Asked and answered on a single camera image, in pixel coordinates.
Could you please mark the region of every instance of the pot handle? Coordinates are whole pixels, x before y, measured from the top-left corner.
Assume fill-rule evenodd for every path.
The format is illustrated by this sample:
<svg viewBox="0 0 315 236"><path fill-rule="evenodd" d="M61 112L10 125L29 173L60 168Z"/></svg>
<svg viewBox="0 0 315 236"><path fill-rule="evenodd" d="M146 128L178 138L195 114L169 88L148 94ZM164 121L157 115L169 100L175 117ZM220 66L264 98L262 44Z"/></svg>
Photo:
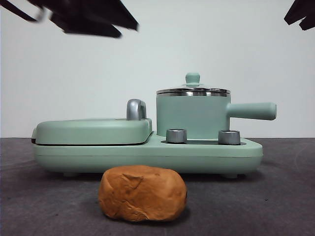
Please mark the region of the pot handle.
<svg viewBox="0 0 315 236"><path fill-rule="evenodd" d="M277 116L277 105L272 102L229 104L228 117L274 120Z"/></svg>

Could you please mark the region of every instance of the pot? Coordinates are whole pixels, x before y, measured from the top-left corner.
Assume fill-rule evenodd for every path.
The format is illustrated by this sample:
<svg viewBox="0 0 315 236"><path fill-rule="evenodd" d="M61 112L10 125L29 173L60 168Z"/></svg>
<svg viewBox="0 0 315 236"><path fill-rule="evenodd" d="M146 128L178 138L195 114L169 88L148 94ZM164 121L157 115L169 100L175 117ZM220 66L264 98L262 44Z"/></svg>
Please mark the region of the pot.
<svg viewBox="0 0 315 236"><path fill-rule="evenodd" d="M200 83L198 73L188 73L186 84L157 91L157 135L168 129L186 129L189 139L216 139L230 129L230 118L274 120L271 102L231 104L231 93Z"/></svg>

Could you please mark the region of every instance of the appliance foot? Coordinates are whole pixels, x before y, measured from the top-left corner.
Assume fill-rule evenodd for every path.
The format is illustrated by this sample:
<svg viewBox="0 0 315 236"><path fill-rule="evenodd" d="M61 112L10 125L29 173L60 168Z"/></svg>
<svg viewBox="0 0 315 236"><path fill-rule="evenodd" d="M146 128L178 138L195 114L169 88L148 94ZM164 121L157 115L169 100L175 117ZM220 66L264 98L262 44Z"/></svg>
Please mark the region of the appliance foot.
<svg viewBox="0 0 315 236"><path fill-rule="evenodd" d="M79 173L69 173L69 172L66 172L63 174L63 177L77 177L79 176L80 174Z"/></svg>
<svg viewBox="0 0 315 236"><path fill-rule="evenodd" d="M224 178L237 178L237 174L221 174Z"/></svg>

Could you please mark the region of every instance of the blurry dark object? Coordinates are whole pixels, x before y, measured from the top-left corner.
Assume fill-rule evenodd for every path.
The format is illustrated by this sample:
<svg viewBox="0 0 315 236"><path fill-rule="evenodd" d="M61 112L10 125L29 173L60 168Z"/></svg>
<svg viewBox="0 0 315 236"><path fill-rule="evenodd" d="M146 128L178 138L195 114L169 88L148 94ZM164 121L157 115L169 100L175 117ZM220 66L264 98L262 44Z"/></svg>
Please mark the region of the blurry dark object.
<svg viewBox="0 0 315 236"><path fill-rule="evenodd" d="M65 33L89 34L118 38L119 30L113 25L137 30L138 23L120 0L28 0L41 12L48 8L53 13L50 20ZM7 0L0 5L24 20L38 22Z"/></svg>
<svg viewBox="0 0 315 236"><path fill-rule="evenodd" d="M315 0L295 0L284 17L289 25L301 19L303 19L300 23L302 30L315 27Z"/></svg>

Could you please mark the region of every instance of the lid knob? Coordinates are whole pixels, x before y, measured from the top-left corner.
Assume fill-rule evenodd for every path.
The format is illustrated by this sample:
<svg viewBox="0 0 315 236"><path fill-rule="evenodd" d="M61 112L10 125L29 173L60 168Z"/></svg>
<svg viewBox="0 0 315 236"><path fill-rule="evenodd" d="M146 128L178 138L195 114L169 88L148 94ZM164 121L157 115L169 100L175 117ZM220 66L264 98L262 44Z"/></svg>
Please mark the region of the lid knob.
<svg viewBox="0 0 315 236"><path fill-rule="evenodd" d="M199 83L200 81L200 75L199 73L187 73L186 75L186 83Z"/></svg>

